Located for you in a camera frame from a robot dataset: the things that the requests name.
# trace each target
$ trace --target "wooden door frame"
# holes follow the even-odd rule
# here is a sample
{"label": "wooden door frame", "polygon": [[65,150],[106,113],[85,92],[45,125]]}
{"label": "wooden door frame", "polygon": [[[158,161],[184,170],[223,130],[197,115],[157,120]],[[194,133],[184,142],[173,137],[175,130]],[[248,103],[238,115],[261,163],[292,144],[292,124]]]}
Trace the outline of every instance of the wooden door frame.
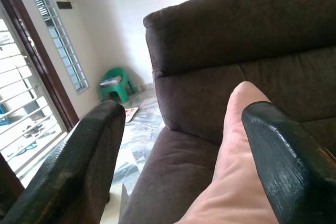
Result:
{"label": "wooden door frame", "polygon": [[[24,6],[22,0],[0,0],[4,5],[15,30],[19,34],[33,64],[46,87],[52,102],[54,103],[66,129],[71,131],[79,121],[79,118],[71,104],[71,101],[51,63],[47,50]],[[36,50],[29,42],[30,37]]]}

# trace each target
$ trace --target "window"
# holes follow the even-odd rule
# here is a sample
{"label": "window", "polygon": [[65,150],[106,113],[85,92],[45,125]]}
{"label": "window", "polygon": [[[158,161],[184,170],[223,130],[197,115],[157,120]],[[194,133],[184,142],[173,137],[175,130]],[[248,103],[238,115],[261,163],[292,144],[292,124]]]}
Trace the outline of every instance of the window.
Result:
{"label": "window", "polygon": [[34,0],[77,92],[88,87],[69,37],[52,0]]}

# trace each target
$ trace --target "door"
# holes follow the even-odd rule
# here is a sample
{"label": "door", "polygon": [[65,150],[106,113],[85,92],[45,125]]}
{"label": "door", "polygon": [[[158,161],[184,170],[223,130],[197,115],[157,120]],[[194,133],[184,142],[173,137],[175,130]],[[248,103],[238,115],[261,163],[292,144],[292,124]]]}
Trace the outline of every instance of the door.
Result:
{"label": "door", "polygon": [[0,4],[0,152],[22,178],[65,135],[66,128]]}

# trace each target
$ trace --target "sofa backrest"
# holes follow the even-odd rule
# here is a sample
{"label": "sofa backrest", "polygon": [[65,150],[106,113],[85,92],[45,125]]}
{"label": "sofa backrest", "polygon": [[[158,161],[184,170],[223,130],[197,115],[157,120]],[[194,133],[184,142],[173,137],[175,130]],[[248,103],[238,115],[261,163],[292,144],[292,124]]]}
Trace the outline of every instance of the sofa backrest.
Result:
{"label": "sofa backrest", "polygon": [[220,144],[229,95],[245,80],[300,122],[333,118],[335,19],[336,0],[191,0],[148,15],[165,124]]}

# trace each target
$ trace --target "marble floor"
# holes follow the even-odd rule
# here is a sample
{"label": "marble floor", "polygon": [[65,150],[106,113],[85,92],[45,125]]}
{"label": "marble floor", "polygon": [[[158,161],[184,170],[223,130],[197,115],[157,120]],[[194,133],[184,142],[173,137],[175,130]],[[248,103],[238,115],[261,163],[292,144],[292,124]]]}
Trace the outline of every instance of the marble floor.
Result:
{"label": "marble floor", "polygon": [[164,123],[153,89],[130,95],[122,105],[139,110],[125,125],[112,186],[123,182],[130,195]]}

